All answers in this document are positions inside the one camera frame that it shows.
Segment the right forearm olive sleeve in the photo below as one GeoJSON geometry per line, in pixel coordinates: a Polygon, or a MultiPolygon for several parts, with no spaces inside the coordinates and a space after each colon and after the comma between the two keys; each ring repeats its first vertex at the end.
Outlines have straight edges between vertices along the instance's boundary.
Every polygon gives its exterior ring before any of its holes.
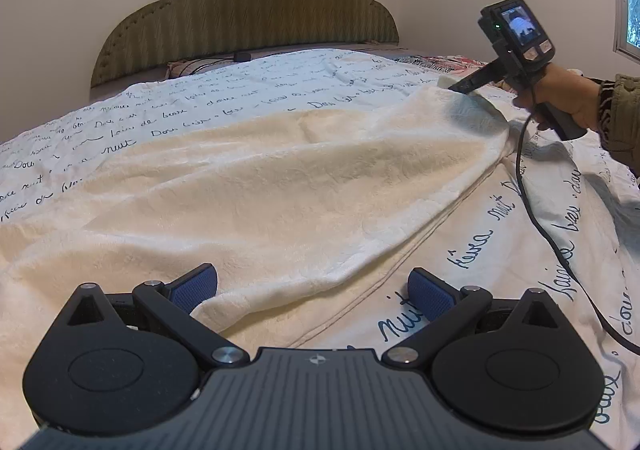
{"type": "Polygon", "coordinates": [[[639,177],[640,108],[639,79],[617,74],[600,84],[598,134],[611,158],[639,177]]]}

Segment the person's right hand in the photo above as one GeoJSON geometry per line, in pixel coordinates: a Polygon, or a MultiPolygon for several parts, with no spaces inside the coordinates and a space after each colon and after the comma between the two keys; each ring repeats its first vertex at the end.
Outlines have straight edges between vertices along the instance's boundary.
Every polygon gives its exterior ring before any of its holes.
{"type": "Polygon", "coordinates": [[[599,130],[599,84],[549,63],[544,76],[535,84],[534,92],[538,102],[548,102],[570,114],[578,126],[594,132],[599,130]]]}

